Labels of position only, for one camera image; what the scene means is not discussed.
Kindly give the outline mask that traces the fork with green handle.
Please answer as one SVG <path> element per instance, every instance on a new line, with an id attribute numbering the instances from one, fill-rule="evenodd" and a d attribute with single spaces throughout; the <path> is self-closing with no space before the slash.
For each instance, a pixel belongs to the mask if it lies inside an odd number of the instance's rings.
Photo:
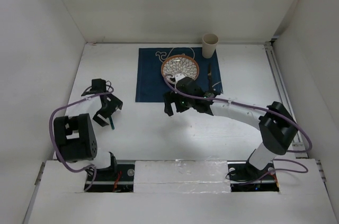
<path id="1" fill-rule="evenodd" d="M 114 126 L 113 119 L 112 119 L 111 116 L 109 117 L 109 121 L 110 121 L 111 129 L 114 130 L 114 129 L 115 129 L 115 126 Z"/>

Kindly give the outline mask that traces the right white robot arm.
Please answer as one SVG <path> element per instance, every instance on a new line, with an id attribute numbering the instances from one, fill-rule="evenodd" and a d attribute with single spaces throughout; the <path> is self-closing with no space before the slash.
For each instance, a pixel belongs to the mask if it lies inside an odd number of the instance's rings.
<path id="1" fill-rule="evenodd" d="M 257 129 L 262 138 L 260 145 L 250 154 L 246 163 L 229 171 L 235 182 L 248 183 L 259 179 L 268 171 L 268 165 L 277 156 L 283 156 L 297 134 L 295 121 L 280 102 L 267 108 L 236 104 L 214 89 L 204 91 L 195 80 L 183 77 L 176 81 L 175 88 L 163 95 L 164 112 L 172 116 L 194 109 L 199 113 L 226 117 Z"/>

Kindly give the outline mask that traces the black knife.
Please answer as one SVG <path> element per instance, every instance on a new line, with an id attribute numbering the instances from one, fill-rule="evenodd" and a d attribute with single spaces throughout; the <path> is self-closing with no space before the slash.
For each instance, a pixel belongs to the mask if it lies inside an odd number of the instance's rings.
<path id="1" fill-rule="evenodd" d="M 211 64 L 208 65 L 208 92 L 210 96 L 214 97 L 214 90 L 212 84 L 212 72 L 211 72 Z"/>

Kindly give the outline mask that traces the dark blue printed cloth napkin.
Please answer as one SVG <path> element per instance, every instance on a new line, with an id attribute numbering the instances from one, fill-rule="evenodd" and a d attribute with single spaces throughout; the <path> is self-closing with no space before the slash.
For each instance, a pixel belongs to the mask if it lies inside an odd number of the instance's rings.
<path id="1" fill-rule="evenodd" d="M 217 53 L 206 59 L 201 47 L 175 48 L 140 48 L 138 57 L 138 74 L 136 86 L 136 102 L 162 102 L 163 94 L 170 88 L 161 74 L 162 63 L 174 55 L 186 55 L 193 58 L 199 65 L 197 84 L 204 90 L 209 89 L 208 69 L 211 69 L 212 85 L 216 91 L 222 92 L 222 82 Z"/>

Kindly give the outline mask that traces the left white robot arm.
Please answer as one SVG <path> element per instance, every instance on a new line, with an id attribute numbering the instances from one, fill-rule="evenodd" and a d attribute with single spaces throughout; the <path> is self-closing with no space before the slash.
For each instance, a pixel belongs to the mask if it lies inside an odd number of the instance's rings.
<path id="1" fill-rule="evenodd" d="M 113 95 L 113 87 L 104 79 L 91 81 L 81 94 L 82 99 L 54 110 L 49 118 L 49 133 L 56 157 L 69 171 L 85 171 L 93 177 L 98 170 L 107 180 L 114 179 L 118 167 L 113 154 L 99 155 L 93 124 L 114 128 L 112 115 L 123 102 Z"/>

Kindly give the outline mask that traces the floral plate with orange rim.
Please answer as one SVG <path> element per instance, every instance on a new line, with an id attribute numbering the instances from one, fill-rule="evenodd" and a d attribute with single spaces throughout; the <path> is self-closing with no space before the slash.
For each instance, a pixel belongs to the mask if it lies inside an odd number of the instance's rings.
<path id="1" fill-rule="evenodd" d="M 193 58 L 186 55 L 174 55 L 162 63 L 160 71 L 162 76 L 169 83 L 173 84 L 176 81 L 177 75 L 196 80 L 200 69 L 198 63 Z"/>

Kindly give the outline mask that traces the beige paper cup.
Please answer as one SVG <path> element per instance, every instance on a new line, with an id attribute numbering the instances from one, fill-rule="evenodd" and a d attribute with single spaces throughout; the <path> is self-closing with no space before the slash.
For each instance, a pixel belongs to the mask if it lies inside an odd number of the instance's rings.
<path id="1" fill-rule="evenodd" d="M 219 38 L 213 33 L 207 33 L 202 37 L 202 56 L 209 59 L 213 56 Z"/>

